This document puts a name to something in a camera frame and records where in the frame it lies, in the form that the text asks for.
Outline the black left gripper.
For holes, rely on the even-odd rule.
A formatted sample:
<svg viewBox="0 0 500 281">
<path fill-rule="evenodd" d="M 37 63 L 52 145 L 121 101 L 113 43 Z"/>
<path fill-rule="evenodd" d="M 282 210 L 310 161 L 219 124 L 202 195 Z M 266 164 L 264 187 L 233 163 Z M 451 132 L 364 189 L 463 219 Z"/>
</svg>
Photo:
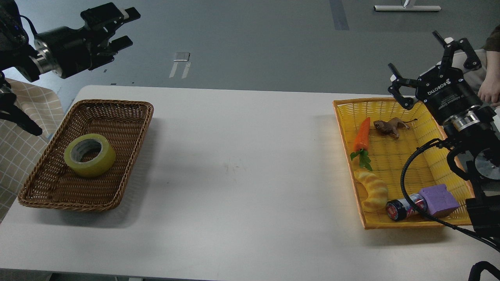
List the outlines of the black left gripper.
<svg viewBox="0 0 500 281">
<path fill-rule="evenodd" d="M 36 34 L 35 47 L 41 73 L 54 72 L 60 78 L 69 78 L 83 71 L 91 71 L 108 64 L 114 56 L 133 45 L 128 36 L 109 42 L 99 42 L 100 30 L 116 30 L 119 26 L 135 21 L 141 14 L 134 7 L 118 8 L 113 2 L 86 9 L 80 13 L 85 27 L 78 30 L 58 27 Z"/>
</svg>

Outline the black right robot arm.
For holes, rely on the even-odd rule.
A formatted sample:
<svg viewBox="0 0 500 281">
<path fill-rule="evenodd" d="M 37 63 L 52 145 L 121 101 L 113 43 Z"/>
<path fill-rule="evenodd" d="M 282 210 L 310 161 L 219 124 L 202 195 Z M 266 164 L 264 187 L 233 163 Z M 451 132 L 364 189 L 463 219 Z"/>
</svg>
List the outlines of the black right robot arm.
<svg viewBox="0 0 500 281">
<path fill-rule="evenodd" d="M 412 109 L 418 101 L 423 102 L 446 135 L 446 139 L 431 139 L 408 158 L 400 176 L 402 195 L 424 217 L 499 251 L 499 195 L 488 196 L 484 192 L 487 186 L 499 188 L 499 136 L 493 126 L 496 113 L 473 92 L 461 69 L 452 66 L 458 50 L 466 55 L 465 69 L 476 71 L 482 63 L 466 38 L 444 39 L 437 31 L 432 34 L 443 47 L 440 64 L 417 79 L 403 78 L 396 67 L 389 64 L 393 73 L 389 93 L 406 110 Z M 472 231 L 424 212 L 406 191 L 405 175 L 411 162 L 432 147 L 447 149 L 450 170 L 471 183 L 474 196 L 465 203 Z"/>
</svg>

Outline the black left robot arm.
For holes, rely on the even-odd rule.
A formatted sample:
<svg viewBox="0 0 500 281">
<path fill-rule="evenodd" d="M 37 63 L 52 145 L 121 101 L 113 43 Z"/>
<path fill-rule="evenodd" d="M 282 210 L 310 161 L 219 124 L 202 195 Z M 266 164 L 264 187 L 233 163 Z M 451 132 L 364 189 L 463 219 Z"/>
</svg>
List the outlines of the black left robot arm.
<svg viewBox="0 0 500 281">
<path fill-rule="evenodd" d="M 119 9 L 112 2 L 82 11 L 80 16 L 84 26 L 77 30 L 62 26 L 41 33 L 27 20 L 34 39 L 31 46 L 16 2 L 2 0 L 1 70 L 15 68 L 29 82 L 48 72 L 65 79 L 92 71 L 111 63 L 120 50 L 132 46 L 128 36 L 111 38 L 122 25 L 141 17 L 136 8 Z"/>
</svg>

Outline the person's lower hand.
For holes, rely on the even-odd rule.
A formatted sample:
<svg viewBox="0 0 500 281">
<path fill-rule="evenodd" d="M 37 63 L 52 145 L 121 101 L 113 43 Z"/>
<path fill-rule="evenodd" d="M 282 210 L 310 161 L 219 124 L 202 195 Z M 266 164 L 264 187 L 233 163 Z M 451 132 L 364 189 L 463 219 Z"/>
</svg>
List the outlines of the person's lower hand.
<svg viewBox="0 0 500 281">
<path fill-rule="evenodd" d="M 478 97 L 485 103 L 489 103 L 492 107 L 500 105 L 500 80 L 496 76 L 487 76 L 482 82 Z"/>
</svg>

